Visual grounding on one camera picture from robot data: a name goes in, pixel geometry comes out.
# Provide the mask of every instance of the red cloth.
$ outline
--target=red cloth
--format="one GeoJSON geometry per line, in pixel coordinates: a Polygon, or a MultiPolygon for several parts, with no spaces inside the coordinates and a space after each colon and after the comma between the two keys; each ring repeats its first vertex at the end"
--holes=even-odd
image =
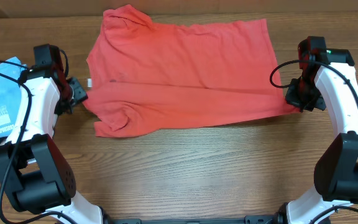
{"type": "MultiPolygon", "coordinates": [[[[87,59],[96,135],[129,137],[293,113],[269,82],[266,20],[177,26],[132,6],[107,10],[87,59]]],[[[274,76],[280,85],[280,75],[274,76]]]]}

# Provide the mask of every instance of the wooden tabletop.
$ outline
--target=wooden tabletop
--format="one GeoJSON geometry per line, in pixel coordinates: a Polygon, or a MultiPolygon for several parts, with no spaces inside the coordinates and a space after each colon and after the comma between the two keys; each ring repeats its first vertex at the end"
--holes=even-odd
{"type": "MultiPolygon", "coordinates": [[[[278,63],[297,59],[298,43],[321,35],[328,47],[351,51],[358,82],[358,12],[152,16],[155,22],[185,25],[261,18],[267,18],[278,63]]],[[[0,60],[17,56],[33,65],[33,46],[57,45],[68,55],[70,75],[86,86],[85,59],[101,19],[0,19],[0,60]]],[[[281,74],[282,83],[289,83],[301,70],[292,65],[281,74]]],[[[273,214],[313,185],[314,165],[334,137],[327,111],[129,139],[96,138],[97,120],[80,105],[59,118],[54,140],[75,173],[78,191],[113,218],[273,214]]],[[[12,221],[33,216],[17,213],[6,198],[4,211],[12,221]]],[[[340,211],[332,220],[358,223],[358,214],[340,211]]]]}

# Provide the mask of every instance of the robotic arm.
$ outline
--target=robotic arm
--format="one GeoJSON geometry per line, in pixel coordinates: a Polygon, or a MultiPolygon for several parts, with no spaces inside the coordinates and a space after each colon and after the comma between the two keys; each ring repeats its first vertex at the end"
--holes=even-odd
{"type": "MultiPolygon", "coordinates": [[[[75,78],[66,80],[57,47],[35,47],[34,53],[35,66],[24,71],[20,79],[31,90],[34,102],[26,132],[22,142],[17,143],[27,108],[27,93],[22,88],[15,128],[7,143],[0,146],[0,182],[12,156],[12,148],[15,144],[21,146],[5,188],[11,205],[18,212],[54,211],[78,224],[327,224],[330,223],[329,215],[334,212],[332,208],[358,204],[358,107],[355,94],[348,87],[350,83],[358,99],[356,70],[349,51],[327,49],[323,37],[308,37],[299,44],[298,62],[302,76],[291,81],[285,99],[301,111],[327,108],[336,138],[316,164],[314,186],[305,194],[284,203],[275,215],[248,215],[240,220],[112,220],[101,207],[89,203],[76,191],[73,172],[52,141],[57,117],[63,112],[72,113],[73,107],[86,99],[86,93],[75,78]],[[343,74],[345,80],[330,66],[343,74]],[[21,174],[20,169],[31,162],[37,162],[40,169],[21,174]]],[[[60,215],[52,216],[62,223],[72,223],[60,215]]]]}

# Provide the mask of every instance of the wooden table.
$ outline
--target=wooden table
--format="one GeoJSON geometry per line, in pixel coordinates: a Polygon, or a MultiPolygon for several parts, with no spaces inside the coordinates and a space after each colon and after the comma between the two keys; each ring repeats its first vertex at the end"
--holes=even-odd
{"type": "MultiPolygon", "coordinates": [[[[351,51],[358,81],[358,12],[152,17],[155,22],[185,25],[260,18],[267,18],[278,63],[297,59],[301,40],[322,35],[328,47],[351,51]]],[[[70,75],[86,86],[90,75],[85,59],[101,19],[0,19],[0,59],[17,56],[32,65],[33,46],[57,45],[68,55],[70,75]]],[[[289,83],[301,70],[293,65],[281,74],[282,82],[289,83]]],[[[130,139],[96,138],[97,120],[81,105],[73,115],[59,118],[54,140],[74,170],[78,191],[113,218],[274,213],[312,186],[314,165],[334,137],[326,111],[216,128],[161,130],[130,139]]],[[[6,198],[4,211],[14,221],[32,217],[16,213],[6,198]]],[[[358,214],[341,211],[332,219],[358,223],[358,214]]]]}

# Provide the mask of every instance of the black and white robotic arm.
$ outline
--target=black and white robotic arm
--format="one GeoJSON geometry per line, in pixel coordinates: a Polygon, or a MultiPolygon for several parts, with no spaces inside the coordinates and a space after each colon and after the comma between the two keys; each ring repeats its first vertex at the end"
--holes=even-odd
{"type": "MultiPolygon", "coordinates": [[[[5,188],[11,205],[18,212],[62,213],[78,224],[154,223],[112,220],[101,207],[89,203],[76,191],[73,172],[52,136],[58,115],[71,113],[73,106],[86,99],[86,93],[75,78],[66,80],[58,48],[43,45],[34,48],[34,52],[36,66],[21,75],[21,80],[31,90],[33,103],[24,137],[19,143],[21,150],[5,188]],[[20,169],[31,162],[37,162],[40,169],[21,174],[20,169]]],[[[330,223],[328,216],[336,210],[330,208],[358,204],[358,107],[348,85],[351,84],[358,99],[353,59],[348,50],[327,49],[323,37],[308,37],[299,44],[298,53],[303,73],[291,81],[286,101],[301,110],[327,108],[336,137],[315,167],[314,186],[299,199],[284,203],[275,215],[248,215],[240,221],[177,220],[175,223],[325,224],[330,223]]],[[[0,146],[0,181],[4,178],[12,147],[18,144],[16,139],[27,102],[27,93],[22,88],[15,128],[7,143],[0,146]]],[[[72,223],[60,215],[52,216],[62,223],[72,223]]]]}

